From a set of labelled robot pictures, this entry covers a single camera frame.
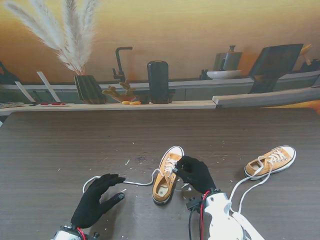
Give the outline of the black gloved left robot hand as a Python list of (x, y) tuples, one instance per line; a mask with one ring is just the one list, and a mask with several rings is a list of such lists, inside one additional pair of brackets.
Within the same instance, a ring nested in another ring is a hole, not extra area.
[(110, 188), (121, 184), (126, 179), (118, 174), (104, 174), (94, 180), (83, 194), (75, 209), (70, 223), (75, 228), (87, 229), (92, 227), (105, 213), (125, 198), (119, 192), (110, 199), (100, 202), (102, 195)]

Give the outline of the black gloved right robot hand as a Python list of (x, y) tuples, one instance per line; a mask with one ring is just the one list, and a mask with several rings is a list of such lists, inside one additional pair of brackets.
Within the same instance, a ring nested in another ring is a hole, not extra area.
[(210, 189), (216, 189), (207, 165), (196, 158), (184, 155), (173, 172), (203, 195)]

